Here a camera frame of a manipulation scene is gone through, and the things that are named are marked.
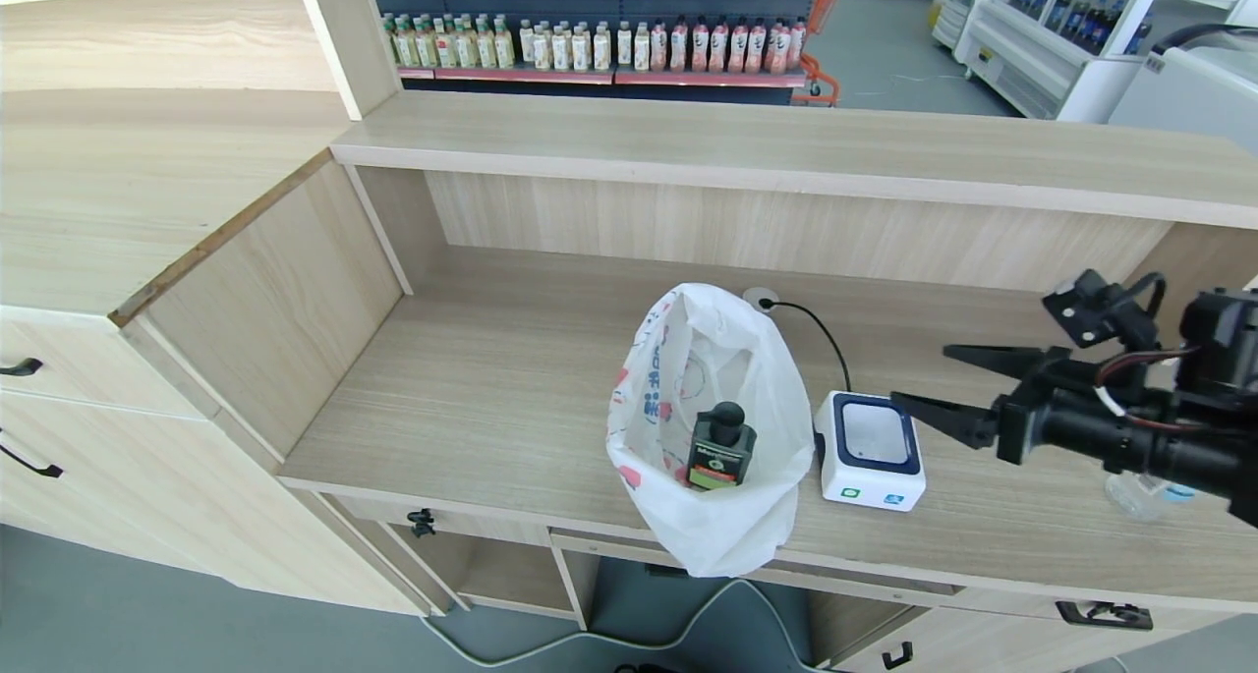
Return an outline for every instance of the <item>floor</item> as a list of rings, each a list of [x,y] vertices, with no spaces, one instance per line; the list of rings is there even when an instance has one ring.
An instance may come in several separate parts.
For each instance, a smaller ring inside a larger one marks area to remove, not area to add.
[[[843,83],[845,108],[1016,114],[935,45],[928,0],[839,0],[808,52]],[[649,577],[606,561],[594,629],[663,643],[722,582]],[[796,650],[808,650],[804,594],[762,586]],[[469,653],[501,659],[575,625],[493,609],[454,611],[437,625]],[[492,631],[486,637],[484,631]],[[1123,655],[1131,673],[1252,670],[1258,616],[1220,623]],[[580,639],[503,665],[507,672],[611,672],[620,663],[681,672],[808,670],[774,614],[736,586],[667,652]],[[0,530],[0,670],[4,673],[394,673],[477,670],[413,618],[235,589],[215,577],[138,562],[14,528]],[[1117,673],[1099,662],[1084,673]]]

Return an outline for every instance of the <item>countertop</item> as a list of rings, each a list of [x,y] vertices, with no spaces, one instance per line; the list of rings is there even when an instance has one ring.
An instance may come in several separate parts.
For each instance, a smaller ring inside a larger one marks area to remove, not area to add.
[[[971,114],[400,92],[346,164],[1101,213],[1258,229],[1230,141]]]
[[[0,302],[108,316],[347,126],[333,92],[9,92]]]

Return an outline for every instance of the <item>cabinet door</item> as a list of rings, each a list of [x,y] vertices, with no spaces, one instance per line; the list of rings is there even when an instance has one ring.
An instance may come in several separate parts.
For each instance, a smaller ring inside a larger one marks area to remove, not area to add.
[[[4,414],[0,413],[0,428]],[[8,424],[0,431],[0,444],[43,468],[49,462],[47,445],[23,434],[21,425]],[[93,494],[86,464],[77,459],[55,460],[63,468],[59,477],[42,477],[16,460],[0,462],[0,522],[127,557],[160,562],[185,570],[201,569],[184,553],[131,525],[108,508],[104,494]]]
[[[868,645],[832,660],[833,667],[852,673],[1060,673],[1181,633],[1072,626],[1052,619],[945,608],[882,631]]]
[[[409,614],[426,610],[206,419],[9,391],[0,394],[0,426],[5,434],[23,437],[31,459],[47,459],[65,470],[48,481],[65,479],[83,497],[58,501],[57,508],[70,516],[75,503],[89,512],[108,512],[205,572],[242,587]],[[6,470],[14,467],[23,469],[14,463]],[[69,517],[58,523],[62,533],[53,535],[92,540]],[[109,530],[108,538],[125,542],[127,533]],[[162,561],[147,550],[128,555]]]

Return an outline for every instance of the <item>plastic bag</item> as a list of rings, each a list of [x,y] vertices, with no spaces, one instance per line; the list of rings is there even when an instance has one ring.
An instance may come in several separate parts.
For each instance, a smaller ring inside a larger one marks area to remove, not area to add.
[[[697,414],[730,400],[757,433],[742,484],[687,482]],[[772,320],[711,284],[679,284],[647,313],[608,414],[608,455],[660,545],[696,577],[745,575],[795,526],[813,423]]]

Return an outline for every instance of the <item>black handle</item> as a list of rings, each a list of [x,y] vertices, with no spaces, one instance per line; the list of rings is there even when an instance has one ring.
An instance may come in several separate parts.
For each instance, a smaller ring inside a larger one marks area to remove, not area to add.
[[[1067,624],[1076,626],[1106,626],[1110,629],[1132,629],[1136,631],[1152,631],[1154,616],[1147,609],[1141,609],[1131,604],[1115,604],[1113,601],[1092,603],[1092,609],[1087,614],[1079,611],[1079,606],[1073,601],[1057,601],[1057,614]],[[1102,619],[1111,615],[1113,619]]]
[[[0,428],[0,433],[3,433],[3,431],[4,431],[4,428]],[[60,477],[62,474],[65,473],[65,470],[63,468],[60,468],[60,467],[58,467],[55,464],[49,464],[48,467],[44,467],[43,469],[40,469],[39,467],[35,467],[34,464],[26,462],[26,459],[23,459],[20,457],[18,457],[18,454],[15,454],[13,450],[10,450],[9,448],[6,448],[4,445],[0,445],[0,452],[3,452],[5,454],[9,454],[9,457],[11,457],[14,459],[18,459],[18,464],[21,464],[23,467],[30,469],[31,472],[35,472],[35,474],[39,474],[40,477],[49,477],[52,479],[55,479],[55,478],[58,478],[58,477]]]
[[[411,511],[406,514],[406,521],[410,521],[410,532],[416,538],[437,533],[437,528],[433,527],[433,512],[426,508]]]
[[[899,668],[901,665],[908,663],[913,659],[913,642],[903,642],[899,644],[899,658],[892,658],[889,653],[882,652],[882,667],[887,670],[892,668]]]
[[[23,359],[16,366],[0,369],[0,376],[34,376],[43,365],[38,359]]]

